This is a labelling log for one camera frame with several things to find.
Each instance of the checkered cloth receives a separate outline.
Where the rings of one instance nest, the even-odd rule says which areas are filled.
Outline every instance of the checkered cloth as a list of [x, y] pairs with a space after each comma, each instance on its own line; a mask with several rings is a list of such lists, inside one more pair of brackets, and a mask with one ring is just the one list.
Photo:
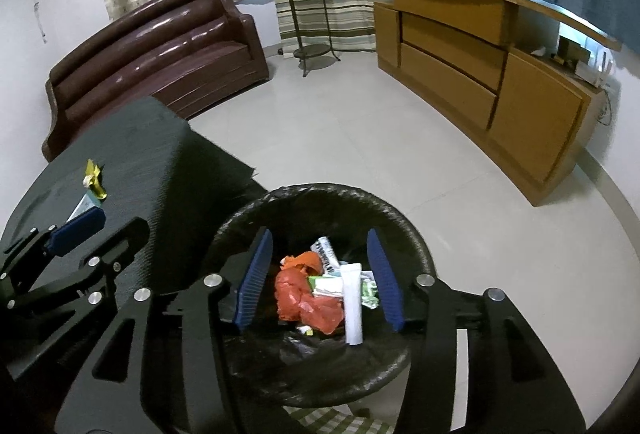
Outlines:
[[394, 428], [377, 419], [348, 416], [330, 407], [320, 409], [284, 408], [310, 432], [319, 434], [392, 434]]

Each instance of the drawer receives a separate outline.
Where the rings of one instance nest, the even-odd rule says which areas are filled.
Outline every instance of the drawer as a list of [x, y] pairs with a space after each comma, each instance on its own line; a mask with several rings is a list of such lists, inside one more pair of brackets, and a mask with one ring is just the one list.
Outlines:
[[551, 174], [577, 122], [582, 98], [543, 64], [509, 54], [490, 138], [537, 182]]
[[394, 0], [396, 10], [452, 26], [497, 46], [510, 43], [518, 7], [502, 0]]
[[487, 128], [495, 101], [487, 88], [408, 44], [401, 45], [400, 69], [475, 125]]
[[497, 91], [507, 53], [445, 24], [405, 14], [402, 41], [435, 55]]
[[398, 67], [400, 55], [400, 14], [387, 4], [373, 4], [376, 51], [391, 66]]

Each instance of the sofa backrest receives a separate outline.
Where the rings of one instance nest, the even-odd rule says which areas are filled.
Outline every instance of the sofa backrest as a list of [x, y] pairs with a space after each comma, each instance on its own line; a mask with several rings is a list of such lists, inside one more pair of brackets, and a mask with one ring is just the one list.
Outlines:
[[84, 41], [49, 79], [74, 127], [146, 77], [230, 39], [223, 0], [152, 0]]

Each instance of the white tube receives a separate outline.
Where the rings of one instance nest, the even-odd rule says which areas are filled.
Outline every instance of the white tube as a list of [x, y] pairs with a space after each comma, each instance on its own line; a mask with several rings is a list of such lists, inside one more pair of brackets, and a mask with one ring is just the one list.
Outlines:
[[350, 346], [362, 344], [362, 308], [360, 303], [360, 272], [362, 265], [353, 263], [340, 267], [344, 293], [344, 330]]

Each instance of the brown leather sofa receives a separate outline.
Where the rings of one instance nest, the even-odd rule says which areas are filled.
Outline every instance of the brown leather sofa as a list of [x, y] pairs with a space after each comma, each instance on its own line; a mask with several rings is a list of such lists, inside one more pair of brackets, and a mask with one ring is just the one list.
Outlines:
[[46, 84], [49, 161], [86, 128], [152, 95], [190, 118], [269, 78], [254, 20], [232, 0], [152, 0], [84, 41]]

